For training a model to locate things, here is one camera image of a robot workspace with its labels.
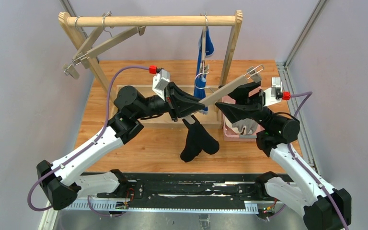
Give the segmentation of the grey underwear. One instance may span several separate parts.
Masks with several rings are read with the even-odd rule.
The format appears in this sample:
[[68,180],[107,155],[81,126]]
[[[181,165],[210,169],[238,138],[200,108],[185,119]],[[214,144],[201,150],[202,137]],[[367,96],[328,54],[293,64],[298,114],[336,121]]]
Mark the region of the grey underwear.
[[258,128],[258,123],[250,118],[228,123],[227,126],[238,135],[252,135]]

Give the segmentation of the wooden hanger holding black underwear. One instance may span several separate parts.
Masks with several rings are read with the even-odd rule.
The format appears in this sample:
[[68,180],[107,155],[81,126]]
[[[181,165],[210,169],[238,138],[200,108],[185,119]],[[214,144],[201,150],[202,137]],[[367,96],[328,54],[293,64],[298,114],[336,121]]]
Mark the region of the wooden hanger holding black underwear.
[[219,101],[225,95],[228,95],[229,93],[233,92],[237,87],[239,87],[243,84],[247,84],[250,81],[250,79],[253,78],[254,75],[260,73],[264,69],[265,68],[262,64],[258,65],[257,67],[247,71],[245,74],[240,75],[239,77],[237,77],[236,79],[234,79],[230,83],[228,83],[228,84],[222,86],[221,88],[217,89],[212,94],[210,94],[206,98],[203,98],[199,101],[199,103],[201,103],[203,105],[203,107],[201,107],[201,108],[203,109],[205,107],[210,106],[211,104],[214,104],[215,102]]

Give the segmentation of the blue underwear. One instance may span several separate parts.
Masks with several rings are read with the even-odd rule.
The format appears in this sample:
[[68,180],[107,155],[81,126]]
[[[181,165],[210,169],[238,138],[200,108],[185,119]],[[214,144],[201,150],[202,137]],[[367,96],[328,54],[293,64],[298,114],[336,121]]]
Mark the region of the blue underwear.
[[196,76],[194,80],[193,96],[199,99],[204,99],[206,97],[205,89],[207,88],[206,83],[208,73],[206,58],[210,57],[215,51],[208,27],[205,27],[201,32],[201,37],[198,42],[198,50],[199,53],[197,60]]

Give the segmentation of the black underwear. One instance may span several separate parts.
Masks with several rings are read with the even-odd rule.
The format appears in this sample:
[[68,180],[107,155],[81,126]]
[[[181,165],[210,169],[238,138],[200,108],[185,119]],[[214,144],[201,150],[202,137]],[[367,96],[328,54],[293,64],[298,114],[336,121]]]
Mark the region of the black underwear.
[[191,115],[194,123],[190,124],[186,119],[183,120],[188,132],[185,141],[185,147],[180,154],[180,159],[184,162],[192,161],[202,151],[209,155],[216,154],[219,151],[220,145],[198,121],[198,119]]

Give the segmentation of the wooden hanger holding blue underwear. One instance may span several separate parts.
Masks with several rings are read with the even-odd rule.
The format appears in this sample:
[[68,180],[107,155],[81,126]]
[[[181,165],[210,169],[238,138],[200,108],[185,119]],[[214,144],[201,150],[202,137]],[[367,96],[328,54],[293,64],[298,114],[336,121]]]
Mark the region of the wooden hanger holding blue underwear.
[[207,13],[204,13],[205,17],[205,26],[203,27],[201,34],[201,60],[200,60],[200,70],[199,73],[195,77],[195,81],[200,79],[201,82],[206,82],[205,77],[208,74],[208,66],[206,65],[206,56],[207,56],[207,32],[208,32],[208,19]]

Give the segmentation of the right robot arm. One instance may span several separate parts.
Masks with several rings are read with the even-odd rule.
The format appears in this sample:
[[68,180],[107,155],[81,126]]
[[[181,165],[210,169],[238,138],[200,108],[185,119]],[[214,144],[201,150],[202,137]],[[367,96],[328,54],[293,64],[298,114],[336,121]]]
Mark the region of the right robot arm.
[[297,153],[292,145],[300,132],[296,116],[270,109],[271,105],[289,100],[293,95],[282,86],[251,94],[258,87],[255,82],[241,85],[229,94],[232,103],[217,102],[216,107],[231,123],[249,118],[260,125],[262,130],[256,134],[258,149],[280,165],[294,182],[289,185],[276,173],[266,172],[255,182],[259,196],[281,201],[303,219],[309,230],[348,229],[351,195],[324,180]]

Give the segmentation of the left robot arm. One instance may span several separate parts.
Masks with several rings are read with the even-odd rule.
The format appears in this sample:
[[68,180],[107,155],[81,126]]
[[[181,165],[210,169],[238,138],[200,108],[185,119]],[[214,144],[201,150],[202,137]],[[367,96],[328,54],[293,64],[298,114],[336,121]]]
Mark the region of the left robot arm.
[[122,87],[114,100],[116,114],[88,141],[64,157],[37,164],[38,181],[50,202],[50,208],[62,210],[76,199],[118,190],[123,176],[118,170],[83,176],[82,173],[107,153],[127,144],[144,128],[141,120],[168,114],[172,121],[189,116],[206,107],[206,100],[182,91],[174,82],[162,90],[153,88],[154,95],[143,96],[134,86]]

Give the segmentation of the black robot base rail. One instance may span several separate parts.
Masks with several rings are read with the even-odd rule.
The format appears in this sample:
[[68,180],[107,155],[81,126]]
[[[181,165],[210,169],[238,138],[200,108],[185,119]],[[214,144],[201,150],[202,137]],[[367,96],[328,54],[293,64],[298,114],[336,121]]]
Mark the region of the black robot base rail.
[[259,214],[279,205],[259,194],[255,173],[126,173],[114,192],[77,199],[70,209],[122,212]]

